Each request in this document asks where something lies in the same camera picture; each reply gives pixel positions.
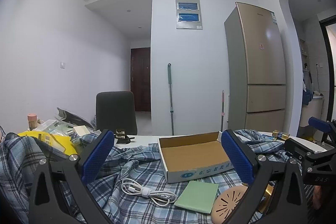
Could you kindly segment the right hand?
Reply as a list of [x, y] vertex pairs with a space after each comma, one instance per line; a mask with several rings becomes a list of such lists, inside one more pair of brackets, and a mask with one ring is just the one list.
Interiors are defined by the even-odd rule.
[[322, 205], [322, 188], [321, 186], [315, 185], [313, 190], [313, 207], [315, 210], [319, 210]]

